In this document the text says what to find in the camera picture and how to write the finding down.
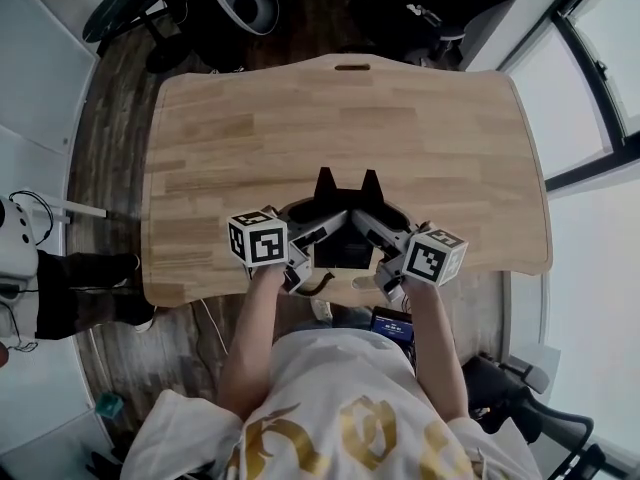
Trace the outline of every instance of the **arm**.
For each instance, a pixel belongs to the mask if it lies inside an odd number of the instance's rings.
[[[440,417],[469,417],[467,388],[444,305],[435,287],[407,278],[416,342],[417,377]]]
[[[224,363],[218,405],[243,421],[269,392],[269,364],[273,344],[278,290],[284,265],[259,268],[244,299],[229,356]]]

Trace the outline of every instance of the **wooden desk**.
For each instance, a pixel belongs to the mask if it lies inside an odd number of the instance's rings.
[[[142,205],[149,301],[174,306],[245,291],[226,217],[311,197],[322,166],[344,188],[360,188],[375,169],[386,200],[414,222],[432,220],[470,242],[464,268],[539,274],[551,266],[544,183],[509,77],[327,55],[164,83]],[[324,273],[316,269],[309,284]],[[382,301],[371,282],[352,287],[371,271],[334,274],[321,298]]]

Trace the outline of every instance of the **phone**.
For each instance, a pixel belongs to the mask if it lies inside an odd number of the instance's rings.
[[[389,338],[398,345],[415,367],[413,323],[410,313],[376,306],[373,308],[369,330]]]

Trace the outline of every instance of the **black chair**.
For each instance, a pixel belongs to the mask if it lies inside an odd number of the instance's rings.
[[[350,8],[356,24],[382,56],[414,62],[423,53],[440,60],[462,42],[473,18],[505,1],[352,0]],[[415,12],[407,8],[409,4]]]
[[[136,18],[147,27],[156,46],[147,57],[149,73],[164,73],[187,58],[191,46],[182,34],[164,37],[147,16],[149,10],[159,0],[103,0],[91,13],[82,31],[82,38],[88,43],[110,41],[123,27]]]
[[[520,376],[508,370],[479,356],[464,365],[472,417],[489,434],[497,432],[504,421],[511,418],[534,457],[544,457],[544,463],[538,461],[543,478],[553,480],[567,474],[578,455],[587,455],[583,450],[593,432],[593,420],[556,411],[538,402]],[[586,463],[584,470],[590,471]]]

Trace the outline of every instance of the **person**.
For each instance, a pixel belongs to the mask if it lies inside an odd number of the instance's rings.
[[[24,343],[23,338],[59,340],[111,321],[132,325],[136,332],[148,330],[156,308],[141,293],[118,292],[139,268],[135,254],[58,257],[38,250],[38,270],[25,292],[12,306],[0,303],[0,337],[18,340],[17,345],[0,343],[0,367],[11,349],[35,348],[36,342]]]
[[[123,480],[198,478],[538,479],[511,420],[487,435],[469,418],[437,290],[408,279],[417,371],[362,329],[300,330],[273,341],[281,267],[258,269],[239,315],[217,404],[164,391]]]

